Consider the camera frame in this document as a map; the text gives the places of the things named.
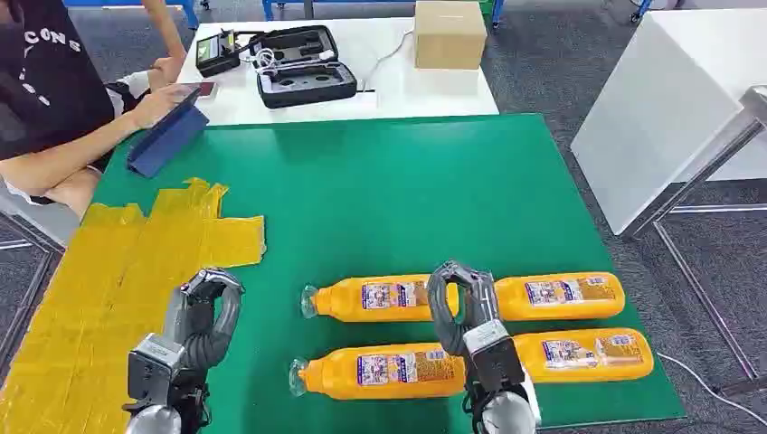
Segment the person's hand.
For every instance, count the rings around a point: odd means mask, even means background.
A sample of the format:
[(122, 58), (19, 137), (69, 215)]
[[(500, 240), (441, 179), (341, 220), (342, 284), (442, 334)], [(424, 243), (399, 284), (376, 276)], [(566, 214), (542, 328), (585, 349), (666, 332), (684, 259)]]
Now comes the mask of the person's hand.
[(158, 58), (147, 70), (149, 88), (159, 90), (176, 82), (183, 67), (185, 55)]
[(184, 84), (152, 90), (129, 112), (135, 128), (140, 130), (153, 127), (193, 92), (193, 87)]

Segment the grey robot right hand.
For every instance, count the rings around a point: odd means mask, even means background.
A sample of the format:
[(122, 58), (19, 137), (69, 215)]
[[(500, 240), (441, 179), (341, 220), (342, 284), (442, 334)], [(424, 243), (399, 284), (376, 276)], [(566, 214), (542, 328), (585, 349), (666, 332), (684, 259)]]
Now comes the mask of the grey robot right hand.
[[(451, 313), (448, 304), (449, 284), (455, 284), (459, 291), (458, 317)], [(431, 273), (426, 290), (436, 335), (448, 354), (467, 355), (463, 335), (500, 318), (494, 279), (487, 271), (472, 269), (451, 259)]]

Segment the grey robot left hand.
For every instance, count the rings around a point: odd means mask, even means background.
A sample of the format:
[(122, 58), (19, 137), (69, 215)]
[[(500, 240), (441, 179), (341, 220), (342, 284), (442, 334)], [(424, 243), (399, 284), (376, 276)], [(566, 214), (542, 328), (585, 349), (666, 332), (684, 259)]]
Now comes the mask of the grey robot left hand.
[(185, 349), (183, 368), (206, 371), (223, 360), (243, 294), (242, 283), (219, 268), (200, 269), (172, 291), (162, 335)]

